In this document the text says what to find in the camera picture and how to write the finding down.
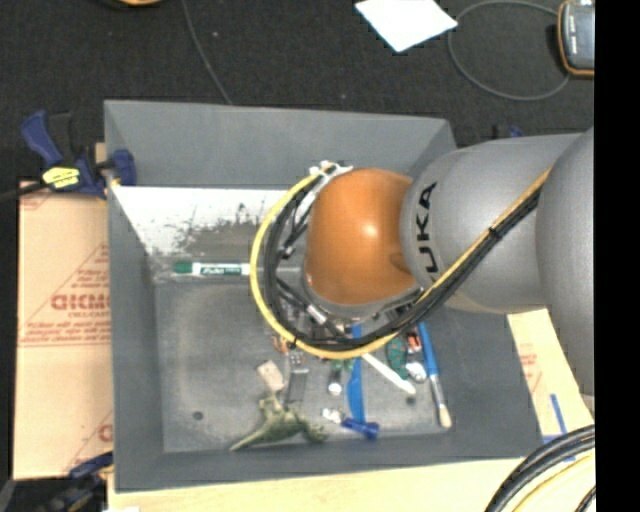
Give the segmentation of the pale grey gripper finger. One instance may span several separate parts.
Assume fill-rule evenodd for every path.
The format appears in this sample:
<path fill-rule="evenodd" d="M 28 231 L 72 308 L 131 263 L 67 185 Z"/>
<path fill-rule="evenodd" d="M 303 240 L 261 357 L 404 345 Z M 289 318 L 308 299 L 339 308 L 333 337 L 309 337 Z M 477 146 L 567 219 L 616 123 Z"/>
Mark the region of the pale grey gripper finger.
<path fill-rule="evenodd" d="M 304 400 L 306 382 L 310 372 L 302 352 L 291 351 L 289 353 L 288 371 L 285 402 L 301 403 Z"/>

